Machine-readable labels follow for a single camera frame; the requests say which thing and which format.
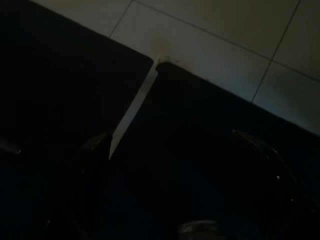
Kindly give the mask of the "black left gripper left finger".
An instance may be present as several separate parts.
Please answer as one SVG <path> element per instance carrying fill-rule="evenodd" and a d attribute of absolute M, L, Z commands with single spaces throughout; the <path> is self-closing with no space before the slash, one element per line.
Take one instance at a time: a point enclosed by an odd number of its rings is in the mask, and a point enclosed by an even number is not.
<path fill-rule="evenodd" d="M 46 192 L 32 220 L 28 240 L 92 240 L 102 206 L 112 132 L 81 142 L 24 142 L 25 155 L 44 177 Z"/>

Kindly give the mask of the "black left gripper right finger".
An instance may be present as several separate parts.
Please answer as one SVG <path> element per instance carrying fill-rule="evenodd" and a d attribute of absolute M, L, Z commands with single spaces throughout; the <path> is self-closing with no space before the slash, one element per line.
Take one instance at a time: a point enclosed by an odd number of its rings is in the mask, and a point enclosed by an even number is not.
<path fill-rule="evenodd" d="M 278 152 L 266 142 L 233 130 L 236 196 L 266 240 L 318 240 L 320 207 Z"/>

